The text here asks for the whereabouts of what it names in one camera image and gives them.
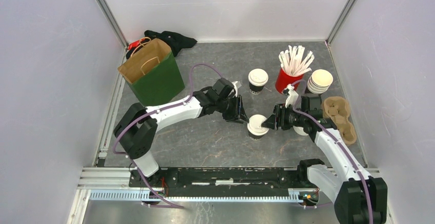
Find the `stack of white lids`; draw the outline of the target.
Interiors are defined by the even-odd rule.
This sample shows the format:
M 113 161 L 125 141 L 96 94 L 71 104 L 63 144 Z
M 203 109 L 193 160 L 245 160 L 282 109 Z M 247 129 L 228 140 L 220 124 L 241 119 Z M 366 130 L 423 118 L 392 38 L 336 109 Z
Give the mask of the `stack of white lids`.
M 306 133 L 306 132 L 304 131 L 304 128 L 303 128 L 303 127 L 296 127 L 296 126 L 293 126 L 293 129 L 294 129 L 294 131 L 295 131 L 298 135 L 300 135 L 300 136 L 308 136 L 308 133 Z

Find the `black paper cup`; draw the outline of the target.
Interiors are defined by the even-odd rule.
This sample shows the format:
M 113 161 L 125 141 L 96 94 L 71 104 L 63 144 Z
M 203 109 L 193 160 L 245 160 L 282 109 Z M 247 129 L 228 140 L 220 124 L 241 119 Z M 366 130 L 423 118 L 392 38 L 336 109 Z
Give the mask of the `black paper cup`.
M 260 140 L 267 133 L 268 133 L 268 130 L 266 130 L 264 132 L 255 132 L 255 131 L 248 130 L 248 136 L 252 140 Z
M 260 68 L 251 70 L 248 74 L 250 92 L 259 94 L 264 89 L 268 79 L 269 76 L 265 70 Z

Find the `stack of paper cups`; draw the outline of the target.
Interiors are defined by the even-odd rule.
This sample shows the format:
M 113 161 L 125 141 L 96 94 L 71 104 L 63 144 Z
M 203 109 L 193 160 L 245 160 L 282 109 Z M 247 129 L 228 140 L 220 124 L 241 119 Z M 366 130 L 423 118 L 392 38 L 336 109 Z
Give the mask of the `stack of paper cups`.
M 324 69 L 315 70 L 307 83 L 307 89 L 314 94 L 326 92 L 333 83 L 332 74 Z

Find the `green paper bag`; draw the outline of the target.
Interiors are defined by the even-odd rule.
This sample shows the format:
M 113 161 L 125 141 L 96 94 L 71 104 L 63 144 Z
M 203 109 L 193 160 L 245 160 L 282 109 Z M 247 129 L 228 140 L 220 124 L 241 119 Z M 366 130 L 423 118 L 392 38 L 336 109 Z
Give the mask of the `green paper bag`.
M 118 71 L 143 106 L 166 104 L 185 89 L 172 50 L 158 38 L 140 46 Z

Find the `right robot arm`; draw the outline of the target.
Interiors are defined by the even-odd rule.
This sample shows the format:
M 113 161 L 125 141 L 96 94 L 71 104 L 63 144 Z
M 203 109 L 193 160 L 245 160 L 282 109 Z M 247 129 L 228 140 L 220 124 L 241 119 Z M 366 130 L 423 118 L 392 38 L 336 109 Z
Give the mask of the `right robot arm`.
M 386 223 L 387 184 L 373 177 L 345 146 L 337 126 L 323 117 L 321 97 L 306 94 L 300 108 L 276 104 L 262 128 L 288 130 L 301 127 L 326 155 L 334 172 L 320 159 L 300 161 L 296 180 L 302 187 L 317 186 L 334 204 L 339 223 Z

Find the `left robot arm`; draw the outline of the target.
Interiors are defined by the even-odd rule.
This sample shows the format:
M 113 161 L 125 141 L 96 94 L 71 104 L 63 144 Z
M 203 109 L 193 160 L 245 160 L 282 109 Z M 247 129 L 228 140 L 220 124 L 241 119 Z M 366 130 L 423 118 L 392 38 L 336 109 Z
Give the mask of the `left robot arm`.
M 218 79 L 213 86 L 194 91 L 191 95 L 160 106 L 130 106 L 113 130 L 116 140 L 149 187 L 161 181 L 159 165 L 151 150 L 154 137 L 161 129 L 188 119 L 219 112 L 223 120 L 243 124 L 249 121 L 241 95 L 232 82 Z

